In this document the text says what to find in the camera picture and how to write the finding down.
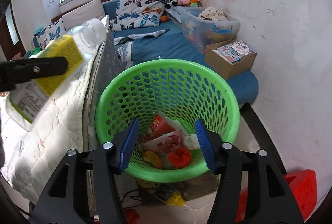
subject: clear plastic storage bin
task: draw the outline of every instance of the clear plastic storage bin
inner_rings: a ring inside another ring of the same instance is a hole
[[[206,8],[180,8],[182,33],[201,53],[205,53],[207,45],[234,39],[241,26],[238,19],[229,15],[226,15],[228,21],[199,19],[198,15]]]

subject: blue bin handle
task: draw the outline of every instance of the blue bin handle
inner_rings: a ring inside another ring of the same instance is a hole
[[[213,31],[215,33],[221,33],[221,34],[227,34],[227,33],[232,33],[232,29],[233,29],[233,26],[230,26],[230,29],[220,29],[220,30],[217,30],[218,26],[216,26],[215,24],[213,25]]]

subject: door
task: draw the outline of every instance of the door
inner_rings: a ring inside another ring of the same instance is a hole
[[[11,0],[0,22],[0,45],[7,60],[12,59],[19,52],[24,56],[26,52],[16,28]]]

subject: clear bottle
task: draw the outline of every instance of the clear bottle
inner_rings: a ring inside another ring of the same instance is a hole
[[[94,18],[50,42],[38,57],[63,56],[68,61],[67,71],[62,75],[32,79],[16,85],[7,96],[8,115],[26,131],[31,131],[38,115],[50,103],[49,100],[57,95],[56,92],[66,92],[67,81],[75,79],[75,74],[97,53],[106,37],[103,23]]]

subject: cardboard box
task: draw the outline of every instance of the cardboard box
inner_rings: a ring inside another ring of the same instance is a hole
[[[208,63],[214,69],[214,71],[217,72],[225,80],[233,78],[234,76],[237,76],[246,70],[250,70],[257,55],[256,53],[248,54],[240,61],[231,64],[214,52],[214,50],[216,50],[217,48],[226,44],[230,44],[232,42],[234,41],[229,40],[210,44],[206,47],[205,52],[205,62]]]

